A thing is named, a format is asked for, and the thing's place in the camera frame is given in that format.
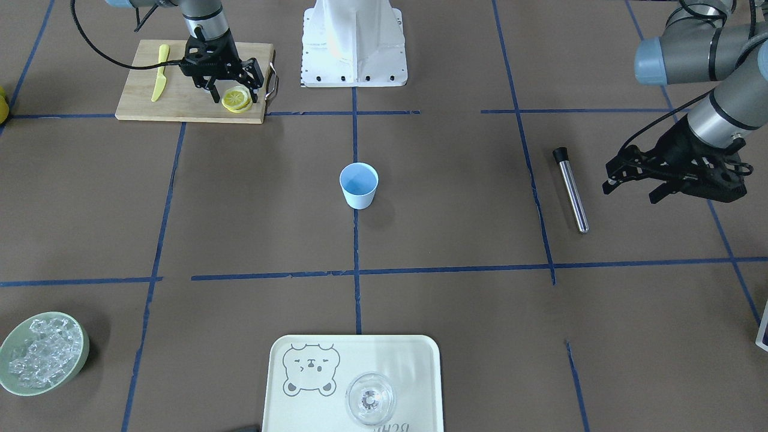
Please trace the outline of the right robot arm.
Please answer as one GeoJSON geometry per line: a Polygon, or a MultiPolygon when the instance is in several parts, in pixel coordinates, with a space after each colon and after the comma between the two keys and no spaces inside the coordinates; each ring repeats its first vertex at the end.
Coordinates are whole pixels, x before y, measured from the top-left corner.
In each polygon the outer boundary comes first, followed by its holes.
{"type": "Polygon", "coordinates": [[[214,102],[220,101],[216,81],[236,81],[257,101],[263,74],[255,58],[242,60],[220,1],[107,1],[112,7],[179,7],[190,36],[180,69],[191,77],[197,88],[209,91],[214,102]]]}

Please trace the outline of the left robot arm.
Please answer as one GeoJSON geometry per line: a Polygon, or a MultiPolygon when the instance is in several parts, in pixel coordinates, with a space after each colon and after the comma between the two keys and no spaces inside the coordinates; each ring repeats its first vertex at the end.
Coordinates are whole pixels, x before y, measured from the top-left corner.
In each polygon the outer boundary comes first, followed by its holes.
{"type": "Polygon", "coordinates": [[[649,151],[631,140],[606,165],[604,194],[628,181],[655,179],[653,204],[682,193],[730,203],[747,190],[752,166],[739,152],[767,120],[766,22],[727,27],[735,1],[680,1],[660,37],[639,44],[636,80],[643,85],[716,82],[686,103],[688,114],[649,151]]]}

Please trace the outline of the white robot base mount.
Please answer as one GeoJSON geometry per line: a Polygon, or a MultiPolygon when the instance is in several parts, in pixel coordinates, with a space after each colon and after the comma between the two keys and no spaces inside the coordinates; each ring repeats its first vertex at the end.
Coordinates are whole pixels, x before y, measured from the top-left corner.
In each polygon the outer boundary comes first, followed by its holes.
{"type": "Polygon", "coordinates": [[[317,1],[302,24],[302,87],[407,85],[403,15],[391,2],[317,1]]]}

